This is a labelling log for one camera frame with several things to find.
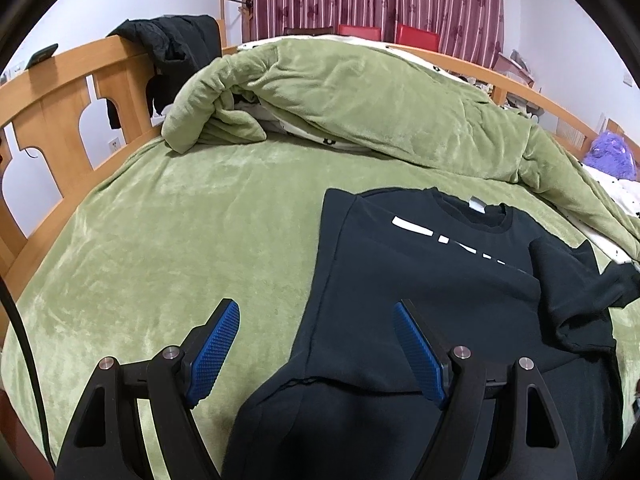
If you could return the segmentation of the black long sleeve sweatshirt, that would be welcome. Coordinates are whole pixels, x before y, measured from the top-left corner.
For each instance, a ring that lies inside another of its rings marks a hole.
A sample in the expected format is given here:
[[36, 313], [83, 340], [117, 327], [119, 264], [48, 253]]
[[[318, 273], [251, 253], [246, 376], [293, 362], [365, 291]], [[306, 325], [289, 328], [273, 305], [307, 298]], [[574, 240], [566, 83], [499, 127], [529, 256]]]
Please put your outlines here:
[[243, 404], [227, 479], [407, 479], [439, 416], [402, 352], [409, 300], [450, 344], [539, 367], [577, 474], [597, 479], [623, 439], [610, 312], [639, 296], [630, 263], [600, 268], [524, 211], [476, 211], [436, 188], [324, 196], [314, 279], [291, 356]]

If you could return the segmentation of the green plush bed sheet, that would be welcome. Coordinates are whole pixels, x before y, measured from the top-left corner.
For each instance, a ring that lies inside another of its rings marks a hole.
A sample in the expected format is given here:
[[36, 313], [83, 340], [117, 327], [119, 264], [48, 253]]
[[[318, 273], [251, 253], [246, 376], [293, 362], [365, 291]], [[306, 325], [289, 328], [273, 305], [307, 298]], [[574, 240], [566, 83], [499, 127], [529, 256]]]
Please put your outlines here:
[[24, 428], [58, 452], [101, 356], [152, 356], [231, 297], [241, 307], [239, 337], [195, 411], [209, 452], [221, 460], [241, 404], [291, 350], [324, 192], [395, 185], [507, 203], [567, 243], [582, 241], [559, 211], [518, 184], [282, 136], [200, 145], [185, 155], [150, 142], [88, 195], [16, 295], [48, 419], [41, 429], [20, 346], [9, 336], [2, 380]]

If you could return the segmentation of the purple plush toy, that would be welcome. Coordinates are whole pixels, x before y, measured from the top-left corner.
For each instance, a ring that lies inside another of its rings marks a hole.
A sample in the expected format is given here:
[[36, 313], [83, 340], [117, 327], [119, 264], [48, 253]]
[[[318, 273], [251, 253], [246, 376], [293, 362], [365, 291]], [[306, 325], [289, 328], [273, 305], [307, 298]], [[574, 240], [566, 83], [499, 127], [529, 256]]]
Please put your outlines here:
[[590, 144], [582, 162], [616, 179], [636, 180], [634, 155], [625, 139], [610, 130], [600, 133]]

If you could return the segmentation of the cluttered desk items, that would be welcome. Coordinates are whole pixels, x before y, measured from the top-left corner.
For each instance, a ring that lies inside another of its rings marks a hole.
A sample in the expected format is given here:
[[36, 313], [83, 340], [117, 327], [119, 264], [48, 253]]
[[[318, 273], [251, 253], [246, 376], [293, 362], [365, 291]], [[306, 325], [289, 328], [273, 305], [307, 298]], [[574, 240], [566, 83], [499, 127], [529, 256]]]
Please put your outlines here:
[[[498, 54], [492, 70], [506, 78], [522, 84], [530, 90], [534, 90], [535, 81], [533, 80], [533, 77], [530, 76], [528, 70], [526, 70], [522, 64], [518, 64], [518, 62], [513, 61], [512, 58], [508, 58], [503, 53]], [[494, 88], [491, 91], [491, 99], [499, 105], [518, 107], [522, 110], [526, 110], [529, 114], [537, 116], [540, 116], [544, 112], [541, 106], [535, 104], [531, 100], [516, 94], [514, 91], [500, 90], [496, 84], [494, 84]]]

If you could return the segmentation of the green plush comforter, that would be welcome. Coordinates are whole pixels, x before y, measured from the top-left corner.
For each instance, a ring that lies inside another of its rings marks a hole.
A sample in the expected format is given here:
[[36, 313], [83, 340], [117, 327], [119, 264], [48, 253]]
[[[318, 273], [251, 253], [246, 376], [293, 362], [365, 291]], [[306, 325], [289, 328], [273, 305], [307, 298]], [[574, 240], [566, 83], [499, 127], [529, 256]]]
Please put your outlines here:
[[198, 143], [265, 140], [237, 98], [318, 141], [367, 148], [425, 168], [523, 185], [631, 257], [639, 222], [543, 128], [464, 82], [387, 48], [285, 37], [216, 58], [178, 92], [162, 135]]

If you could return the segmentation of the black phone on headboard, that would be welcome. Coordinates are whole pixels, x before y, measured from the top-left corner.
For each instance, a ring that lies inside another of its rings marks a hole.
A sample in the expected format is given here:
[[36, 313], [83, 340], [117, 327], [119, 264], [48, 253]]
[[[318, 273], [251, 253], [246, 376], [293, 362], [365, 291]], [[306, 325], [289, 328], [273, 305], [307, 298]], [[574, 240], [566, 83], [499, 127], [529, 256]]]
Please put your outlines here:
[[25, 70], [30, 70], [34, 66], [52, 58], [56, 50], [58, 50], [58, 44], [50, 44], [50, 46], [38, 50], [29, 58], [25, 65]]

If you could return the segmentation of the black garment on headboard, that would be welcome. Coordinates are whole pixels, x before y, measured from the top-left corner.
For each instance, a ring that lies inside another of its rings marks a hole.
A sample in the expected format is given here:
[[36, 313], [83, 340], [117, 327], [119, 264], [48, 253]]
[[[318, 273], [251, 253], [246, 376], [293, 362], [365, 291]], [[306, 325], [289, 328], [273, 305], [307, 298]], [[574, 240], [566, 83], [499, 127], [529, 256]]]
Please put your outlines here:
[[219, 25], [207, 14], [126, 20], [110, 36], [138, 44], [151, 60], [154, 75], [145, 85], [149, 117], [172, 104], [195, 73], [222, 55]]

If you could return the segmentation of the red chair left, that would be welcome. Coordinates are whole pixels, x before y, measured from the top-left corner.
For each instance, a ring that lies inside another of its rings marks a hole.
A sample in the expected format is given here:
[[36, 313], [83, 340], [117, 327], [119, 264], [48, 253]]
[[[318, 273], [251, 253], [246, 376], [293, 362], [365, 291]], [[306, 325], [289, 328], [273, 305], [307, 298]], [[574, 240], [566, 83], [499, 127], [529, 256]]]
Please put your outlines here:
[[381, 41], [382, 39], [381, 29], [375, 26], [338, 24], [337, 33], [341, 36], [356, 37], [372, 41]]

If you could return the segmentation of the dark wooden chair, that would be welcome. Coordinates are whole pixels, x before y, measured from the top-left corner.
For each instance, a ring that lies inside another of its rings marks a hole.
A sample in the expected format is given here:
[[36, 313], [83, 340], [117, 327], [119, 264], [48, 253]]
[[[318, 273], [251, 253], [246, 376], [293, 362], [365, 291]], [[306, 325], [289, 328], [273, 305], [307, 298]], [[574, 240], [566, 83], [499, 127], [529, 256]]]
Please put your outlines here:
[[324, 36], [334, 35], [335, 29], [332, 26], [329, 27], [285, 27], [283, 31], [284, 36]]

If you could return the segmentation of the wooden coat rack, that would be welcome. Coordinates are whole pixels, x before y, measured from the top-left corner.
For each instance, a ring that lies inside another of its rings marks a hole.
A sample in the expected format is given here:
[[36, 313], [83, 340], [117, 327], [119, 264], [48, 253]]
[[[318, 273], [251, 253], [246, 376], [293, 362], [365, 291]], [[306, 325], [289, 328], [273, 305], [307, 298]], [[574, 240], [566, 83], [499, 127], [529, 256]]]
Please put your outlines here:
[[242, 44], [250, 29], [253, 17], [253, 0], [219, 0], [219, 18], [221, 41], [224, 47]]

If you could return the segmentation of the wooden bed frame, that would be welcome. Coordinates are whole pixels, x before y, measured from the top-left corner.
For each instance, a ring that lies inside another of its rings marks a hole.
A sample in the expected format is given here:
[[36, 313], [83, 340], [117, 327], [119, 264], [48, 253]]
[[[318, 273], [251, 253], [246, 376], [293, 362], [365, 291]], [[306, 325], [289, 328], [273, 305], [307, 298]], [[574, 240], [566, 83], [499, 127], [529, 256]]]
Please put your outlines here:
[[[464, 76], [472, 76], [506, 91], [522, 91], [506, 77], [447, 55], [337, 36], [320, 38], [387, 48], [462, 82]], [[151, 76], [151, 61], [139, 46], [110, 37], [51, 58], [3, 86], [2, 124], [13, 127], [21, 148], [43, 154], [60, 193], [30, 234], [22, 232], [9, 209], [2, 210], [1, 274], [14, 294], [24, 292], [79, 204], [142, 155], [163, 157], [160, 182], [178, 193], [192, 194], [198, 188], [232, 192], [241, 187], [244, 172], [274, 147], [266, 136], [262, 142], [216, 140], [175, 152], [146, 111], [143, 98]], [[335, 141], [318, 141], [291, 129], [296, 138], [316, 144], [318, 154], [326, 153], [329, 142]], [[335, 142], [339, 148], [356, 146]]]

